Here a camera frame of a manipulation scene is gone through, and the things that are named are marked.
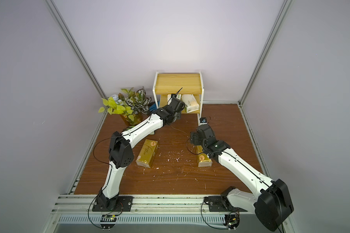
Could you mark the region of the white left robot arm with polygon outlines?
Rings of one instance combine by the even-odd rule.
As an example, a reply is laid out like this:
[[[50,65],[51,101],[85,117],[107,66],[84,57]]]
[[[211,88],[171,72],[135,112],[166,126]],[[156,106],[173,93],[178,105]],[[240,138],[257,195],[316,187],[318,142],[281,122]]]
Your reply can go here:
[[[151,132],[175,122],[184,108],[183,101],[172,97],[169,104],[153,111],[132,129],[112,134],[108,149],[109,169],[106,181],[96,196],[93,211],[112,211],[117,206],[124,171],[134,160],[133,148]]]

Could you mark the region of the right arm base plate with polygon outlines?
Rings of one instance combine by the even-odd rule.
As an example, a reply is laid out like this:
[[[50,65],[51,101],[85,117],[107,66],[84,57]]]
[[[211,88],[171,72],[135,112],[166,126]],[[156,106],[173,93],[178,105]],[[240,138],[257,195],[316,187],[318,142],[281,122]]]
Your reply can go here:
[[[204,197],[204,204],[207,205],[209,212],[247,212],[245,209],[233,207],[221,196]]]

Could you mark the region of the white tissue pack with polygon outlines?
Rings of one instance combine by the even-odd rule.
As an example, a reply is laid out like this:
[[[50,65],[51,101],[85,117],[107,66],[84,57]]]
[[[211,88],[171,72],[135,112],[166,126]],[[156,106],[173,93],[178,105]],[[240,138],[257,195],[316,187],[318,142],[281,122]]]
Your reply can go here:
[[[167,105],[169,105],[171,103],[174,96],[175,96],[175,94],[168,94],[167,95]]]
[[[181,100],[185,103],[186,113],[195,112],[200,109],[200,105],[198,104],[196,98],[192,94],[182,95]]]

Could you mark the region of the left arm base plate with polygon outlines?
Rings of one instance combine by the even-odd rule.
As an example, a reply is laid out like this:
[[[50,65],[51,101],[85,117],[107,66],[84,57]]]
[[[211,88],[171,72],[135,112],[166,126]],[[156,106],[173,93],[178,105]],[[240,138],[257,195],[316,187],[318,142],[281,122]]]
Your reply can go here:
[[[130,212],[133,198],[133,196],[117,195],[108,199],[104,195],[99,195],[92,204],[92,212]]]

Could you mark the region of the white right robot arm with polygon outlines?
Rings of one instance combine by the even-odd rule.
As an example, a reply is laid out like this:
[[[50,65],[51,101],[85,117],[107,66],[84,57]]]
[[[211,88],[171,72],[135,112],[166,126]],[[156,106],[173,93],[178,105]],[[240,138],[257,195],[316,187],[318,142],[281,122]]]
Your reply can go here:
[[[201,146],[203,153],[231,171],[251,191],[237,188],[225,191],[227,204],[255,213],[261,224],[274,232],[293,213],[294,206],[287,184],[272,180],[241,158],[226,142],[216,139],[213,129],[200,125],[190,134],[190,143]]]

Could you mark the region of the gold tissue pack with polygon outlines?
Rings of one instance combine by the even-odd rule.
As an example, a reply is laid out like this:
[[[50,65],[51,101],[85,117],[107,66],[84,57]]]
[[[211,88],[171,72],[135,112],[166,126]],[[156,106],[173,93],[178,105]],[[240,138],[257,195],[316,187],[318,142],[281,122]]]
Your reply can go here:
[[[203,152],[202,146],[196,146],[196,159],[199,168],[211,167],[213,164],[212,160]]]
[[[158,150],[158,141],[146,139],[136,159],[140,167],[151,168]]]

